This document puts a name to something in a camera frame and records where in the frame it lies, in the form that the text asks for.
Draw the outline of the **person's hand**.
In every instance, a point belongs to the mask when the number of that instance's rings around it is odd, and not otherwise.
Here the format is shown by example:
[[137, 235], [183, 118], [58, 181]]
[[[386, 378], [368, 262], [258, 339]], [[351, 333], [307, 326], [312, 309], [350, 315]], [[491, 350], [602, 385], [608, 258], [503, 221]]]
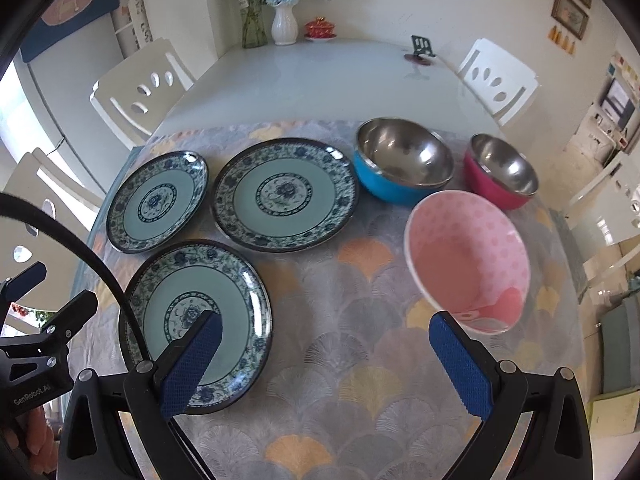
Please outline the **person's hand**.
[[1, 414], [1, 478], [53, 479], [58, 470], [58, 441], [42, 406], [25, 414], [24, 425]]

